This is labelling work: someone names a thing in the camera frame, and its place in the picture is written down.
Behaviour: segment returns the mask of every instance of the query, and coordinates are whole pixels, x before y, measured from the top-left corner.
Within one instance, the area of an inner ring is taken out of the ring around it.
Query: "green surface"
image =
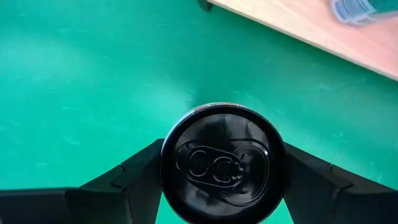
[[[79,186],[212,101],[398,189],[392,80],[194,0],[0,2],[0,189]]]
[[[368,0],[377,12],[391,12],[398,10],[397,0]]]

